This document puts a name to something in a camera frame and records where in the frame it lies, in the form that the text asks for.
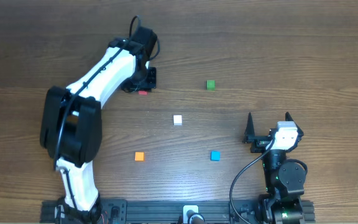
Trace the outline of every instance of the wooden surface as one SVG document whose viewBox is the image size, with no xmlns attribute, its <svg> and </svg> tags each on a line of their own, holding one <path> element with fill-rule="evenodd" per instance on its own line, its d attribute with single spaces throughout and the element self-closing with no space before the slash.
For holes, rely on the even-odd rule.
<svg viewBox="0 0 358 224">
<path fill-rule="evenodd" d="M 44 99 L 125 36 L 132 15 L 161 40 L 157 89 L 117 91 L 94 160 L 103 197 L 228 200 L 256 154 L 241 143 L 248 112 L 267 134 L 289 111 L 305 136 L 291 158 L 309 167 L 303 199 L 320 222 L 358 222 L 358 1 L 0 1 L 0 222 L 37 222 L 64 194 L 40 147 Z M 206 80 L 216 91 L 206 91 Z M 173 126 L 172 115 L 183 116 Z M 211 162 L 212 150 L 221 161 Z M 134 162 L 144 151 L 145 162 Z M 261 165 L 235 198 L 264 192 Z"/>
</svg>

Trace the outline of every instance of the white cube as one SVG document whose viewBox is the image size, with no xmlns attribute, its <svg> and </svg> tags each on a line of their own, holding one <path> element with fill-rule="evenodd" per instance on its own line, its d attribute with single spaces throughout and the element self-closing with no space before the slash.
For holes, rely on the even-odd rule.
<svg viewBox="0 0 358 224">
<path fill-rule="evenodd" d="M 173 125 L 181 125 L 181 115 L 173 115 Z"/>
</svg>

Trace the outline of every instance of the small block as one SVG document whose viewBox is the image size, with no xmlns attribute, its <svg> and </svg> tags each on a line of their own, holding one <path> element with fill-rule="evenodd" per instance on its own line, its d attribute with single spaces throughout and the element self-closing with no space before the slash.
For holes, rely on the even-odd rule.
<svg viewBox="0 0 358 224">
<path fill-rule="evenodd" d="M 173 115 L 173 125 L 181 125 L 181 115 Z"/>
<path fill-rule="evenodd" d="M 206 89 L 207 90 L 215 90 L 215 80 L 207 80 L 206 81 Z"/>
<path fill-rule="evenodd" d="M 135 152 L 135 161 L 144 161 L 144 152 Z"/>
<path fill-rule="evenodd" d="M 211 160 L 212 161 L 220 161 L 221 160 L 221 152 L 212 151 L 211 152 Z"/>
</svg>

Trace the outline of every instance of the green cube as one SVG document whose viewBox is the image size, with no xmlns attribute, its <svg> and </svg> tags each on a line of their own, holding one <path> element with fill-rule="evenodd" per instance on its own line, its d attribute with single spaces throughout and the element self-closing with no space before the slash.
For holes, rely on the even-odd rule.
<svg viewBox="0 0 358 224">
<path fill-rule="evenodd" d="M 206 81 L 206 89 L 207 90 L 215 90 L 215 80 L 207 80 Z"/>
</svg>

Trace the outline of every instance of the orange cube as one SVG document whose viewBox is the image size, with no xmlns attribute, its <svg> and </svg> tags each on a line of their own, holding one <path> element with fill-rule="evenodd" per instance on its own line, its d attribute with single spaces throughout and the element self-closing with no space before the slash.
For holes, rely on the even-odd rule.
<svg viewBox="0 0 358 224">
<path fill-rule="evenodd" d="M 135 161 L 144 161 L 144 152 L 135 152 Z"/>
</svg>

